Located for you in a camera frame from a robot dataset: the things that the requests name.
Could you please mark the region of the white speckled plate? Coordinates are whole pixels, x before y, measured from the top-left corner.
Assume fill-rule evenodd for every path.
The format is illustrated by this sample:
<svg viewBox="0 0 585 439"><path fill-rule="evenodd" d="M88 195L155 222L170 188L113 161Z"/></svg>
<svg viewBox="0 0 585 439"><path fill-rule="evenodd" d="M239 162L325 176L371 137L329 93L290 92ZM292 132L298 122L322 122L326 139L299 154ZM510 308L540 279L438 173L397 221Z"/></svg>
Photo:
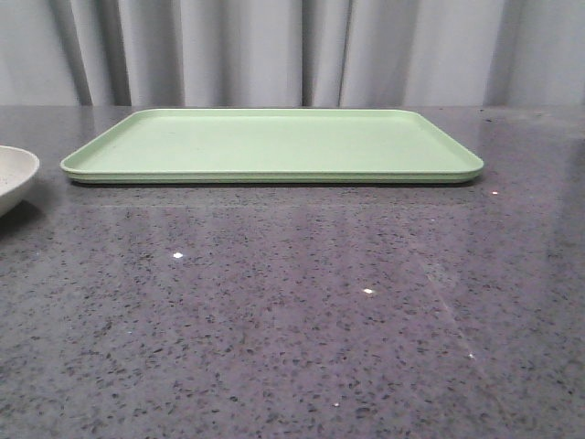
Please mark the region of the white speckled plate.
<svg viewBox="0 0 585 439"><path fill-rule="evenodd" d="M40 161L35 154L13 146L1 146L1 216L24 199L39 169Z"/></svg>

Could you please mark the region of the light green plastic tray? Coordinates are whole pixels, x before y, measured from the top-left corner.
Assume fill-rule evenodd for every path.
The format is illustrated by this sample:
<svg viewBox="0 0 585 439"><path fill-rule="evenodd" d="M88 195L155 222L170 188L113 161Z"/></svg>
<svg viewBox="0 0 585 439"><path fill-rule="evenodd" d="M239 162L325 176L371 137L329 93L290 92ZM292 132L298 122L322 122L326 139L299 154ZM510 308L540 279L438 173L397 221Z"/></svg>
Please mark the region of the light green plastic tray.
<svg viewBox="0 0 585 439"><path fill-rule="evenodd" d="M459 183L484 163L410 111L152 109L60 166L94 184Z"/></svg>

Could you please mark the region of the grey pleated curtain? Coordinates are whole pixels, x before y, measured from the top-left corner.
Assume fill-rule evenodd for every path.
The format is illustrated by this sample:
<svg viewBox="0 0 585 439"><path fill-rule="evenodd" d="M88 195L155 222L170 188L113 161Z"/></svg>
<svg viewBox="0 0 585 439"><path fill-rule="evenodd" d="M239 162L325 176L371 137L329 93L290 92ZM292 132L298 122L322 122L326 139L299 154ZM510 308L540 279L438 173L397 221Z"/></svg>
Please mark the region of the grey pleated curtain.
<svg viewBox="0 0 585 439"><path fill-rule="evenodd" d="M581 1L4 1L4 105L584 102Z"/></svg>

